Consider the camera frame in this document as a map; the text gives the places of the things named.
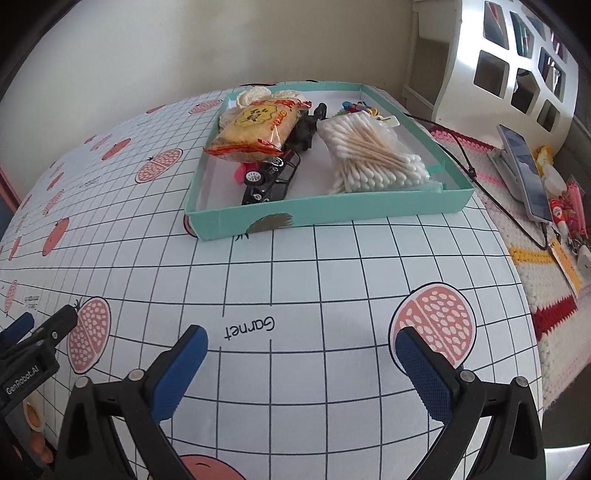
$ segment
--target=yellow stripe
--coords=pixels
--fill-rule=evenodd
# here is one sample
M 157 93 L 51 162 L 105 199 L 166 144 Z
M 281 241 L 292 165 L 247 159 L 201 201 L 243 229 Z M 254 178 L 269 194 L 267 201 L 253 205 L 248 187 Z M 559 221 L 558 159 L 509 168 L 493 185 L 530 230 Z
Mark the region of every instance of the yellow stripe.
M 552 255 L 542 250 L 529 250 L 528 248 L 509 247 L 509 255 L 515 263 L 554 263 Z

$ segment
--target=phone stand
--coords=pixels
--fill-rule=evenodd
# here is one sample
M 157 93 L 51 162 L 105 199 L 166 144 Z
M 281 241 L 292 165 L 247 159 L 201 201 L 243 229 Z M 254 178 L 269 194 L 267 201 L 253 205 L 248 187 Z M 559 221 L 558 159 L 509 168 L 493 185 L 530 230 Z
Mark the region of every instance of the phone stand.
M 523 203 L 521 189 L 517 183 L 517 174 L 511 168 L 512 165 L 515 165 L 515 162 L 510 158 L 505 150 L 500 150 L 498 148 L 491 150 L 487 153 L 487 155 L 507 185 L 511 196 L 518 202 Z

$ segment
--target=wall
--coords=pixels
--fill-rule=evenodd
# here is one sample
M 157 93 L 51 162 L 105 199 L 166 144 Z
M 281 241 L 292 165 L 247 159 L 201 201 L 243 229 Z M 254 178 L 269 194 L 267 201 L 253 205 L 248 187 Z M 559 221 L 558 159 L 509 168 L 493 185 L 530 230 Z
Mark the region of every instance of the wall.
M 0 103 L 0 167 L 24 198 L 86 138 L 242 83 L 348 80 L 400 97 L 411 0 L 83 0 Z

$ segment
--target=tag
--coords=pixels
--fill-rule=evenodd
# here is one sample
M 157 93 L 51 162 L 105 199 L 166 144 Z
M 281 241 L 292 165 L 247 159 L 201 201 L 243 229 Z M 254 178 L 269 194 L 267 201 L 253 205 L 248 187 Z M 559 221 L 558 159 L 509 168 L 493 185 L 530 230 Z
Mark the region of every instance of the tag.
M 556 260 L 556 263 L 562 270 L 562 273 L 566 277 L 566 280 L 569 282 L 570 288 L 573 290 L 574 296 L 578 297 L 581 288 L 583 287 L 583 283 L 579 277 L 579 274 L 575 270 L 573 263 L 568 258 L 564 248 L 556 238 L 553 238 L 550 241 L 550 252 L 552 256 Z

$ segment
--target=cardboard tray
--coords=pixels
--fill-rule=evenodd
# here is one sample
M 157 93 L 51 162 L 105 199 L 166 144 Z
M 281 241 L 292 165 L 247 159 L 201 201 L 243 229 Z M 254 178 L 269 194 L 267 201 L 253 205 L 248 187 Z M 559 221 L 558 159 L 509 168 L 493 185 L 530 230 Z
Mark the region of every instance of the cardboard tray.
M 273 92 L 287 89 L 305 92 L 313 102 L 313 108 L 319 102 L 327 104 L 328 116 L 336 113 L 346 100 L 363 100 L 378 108 L 383 116 L 395 115 L 401 124 L 395 129 L 398 139 L 410 151 L 421 155 L 432 178 L 442 182 L 444 190 L 329 195 L 326 192 L 334 179 L 332 161 L 326 145 L 315 135 L 312 148 L 301 155 L 300 166 L 285 200 L 242 206 L 245 186 L 234 179 L 239 164 L 202 153 L 184 205 L 189 224 L 200 239 L 317 223 L 459 212 L 472 196 L 472 185 L 453 160 L 423 127 L 405 116 L 396 107 L 397 102 L 383 90 L 345 82 L 289 82 L 270 89 Z M 207 145 L 219 132 L 219 115 L 235 105 L 240 92 L 230 93 L 224 99 L 213 121 Z

